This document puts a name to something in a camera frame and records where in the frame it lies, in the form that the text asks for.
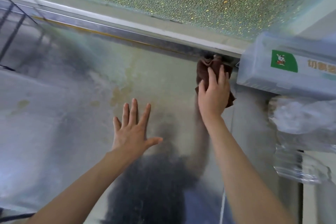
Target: stainless steel countertop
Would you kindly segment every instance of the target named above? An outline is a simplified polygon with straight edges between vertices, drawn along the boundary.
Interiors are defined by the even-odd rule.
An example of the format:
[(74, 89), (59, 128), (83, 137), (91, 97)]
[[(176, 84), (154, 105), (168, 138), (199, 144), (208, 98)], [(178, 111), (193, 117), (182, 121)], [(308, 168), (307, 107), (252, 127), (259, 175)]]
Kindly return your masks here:
[[(112, 117), (135, 97), (140, 110), (152, 104), (148, 136), (164, 143), (107, 189), (86, 223), (142, 223), (149, 214), (157, 223), (219, 223), (223, 183), (195, 110), (195, 61), (121, 40), (49, 32), (35, 48), (39, 32), (23, 26), (2, 60), (19, 73), (0, 70), (0, 207), (36, 211), (64, 190), (111, 149)], [(287, 192), (295, 213), (297, 184), (284, 185), (272, 168), (275, 137), (265, 113), (271, 95), (237, 86), (234, 76), (231, 83), (237, 100), (224, 119), (273, 192)]]

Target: metal rack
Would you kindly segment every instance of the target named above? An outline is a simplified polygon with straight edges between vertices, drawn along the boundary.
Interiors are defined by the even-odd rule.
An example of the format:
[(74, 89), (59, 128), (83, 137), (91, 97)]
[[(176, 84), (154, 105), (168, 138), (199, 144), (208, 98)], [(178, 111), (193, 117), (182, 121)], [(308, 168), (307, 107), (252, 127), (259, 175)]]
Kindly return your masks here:
[[(11, 15), (17, 15), (19, 16), (19, 19), (17, 22), (12, 21)], [(26, 14), (18, 5), (16, 5), (12, 0), (0, 0), (0, 36), (6, 35), (5, 43), (0, 45), (0, 67), (15, 71), (15, 69), (8, 67), (6, 65), (3, 65), (1, 62), (6, 55), (9, 47), (11, 46), (13, 40), (15, 39), (15, 36), (17, 35), (19, 29), (22, 25), (32, 26), (32, 27), (38, 27), (41, 31), (40, 39), (44, 36), (44, 30), (39, 26), (39, 24), (28, 14)], [(11, 27), (10, 32), (2, 32), (3, 26), (6, 22), (14, 22), (14, 26)]]

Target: person's right arm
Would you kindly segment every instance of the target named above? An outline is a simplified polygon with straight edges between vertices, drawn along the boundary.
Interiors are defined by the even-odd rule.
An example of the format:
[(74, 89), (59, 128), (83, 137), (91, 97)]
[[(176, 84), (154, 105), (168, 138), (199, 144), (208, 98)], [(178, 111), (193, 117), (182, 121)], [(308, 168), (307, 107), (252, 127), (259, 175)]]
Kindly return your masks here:
[(209, 87), (199, 84), (199, 110), (212, 140), (226, 196), (237, 224), (293, 224), (294, 219), (262, 181), (221, 117), (229, 99), (229, 75), (211, 68)]

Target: hand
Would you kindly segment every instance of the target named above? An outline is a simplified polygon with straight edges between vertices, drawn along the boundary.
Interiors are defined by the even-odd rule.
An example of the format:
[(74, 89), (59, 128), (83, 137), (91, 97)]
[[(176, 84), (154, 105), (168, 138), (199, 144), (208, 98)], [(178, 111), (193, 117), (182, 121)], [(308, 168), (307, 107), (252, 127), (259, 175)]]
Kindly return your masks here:
[(209, 87), (205, 91), (204, 81), (199, 83), (198, 105), (204, 123), (211, 118), (220, 117), (229, 101), (229, 74), (224, 73), (224, 65), (219, 70), (218, 83), (214, 71), (209, 67)]
[(128, 103), (124, 104), (122, 122), (117, 117), (113, 118), (114, 141), (112, 150), (123, 147), (134, 159), (139, 158), (149, 147), (162, 142), (161, 137), (153, 137), (146, 140), (145, 131), (151, 112), (151, 105), (147, 104), (139, 123), (137, 124), (138, 103), (132, 100), (131, 112)]

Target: green label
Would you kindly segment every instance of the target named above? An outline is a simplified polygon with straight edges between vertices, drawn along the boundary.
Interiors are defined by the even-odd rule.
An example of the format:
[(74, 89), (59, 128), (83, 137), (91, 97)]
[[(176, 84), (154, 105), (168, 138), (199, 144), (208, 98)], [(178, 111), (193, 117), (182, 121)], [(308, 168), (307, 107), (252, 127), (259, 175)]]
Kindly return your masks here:
[(293, 54), (272, 50), (271, 67), (297, 73), (297, 62)]

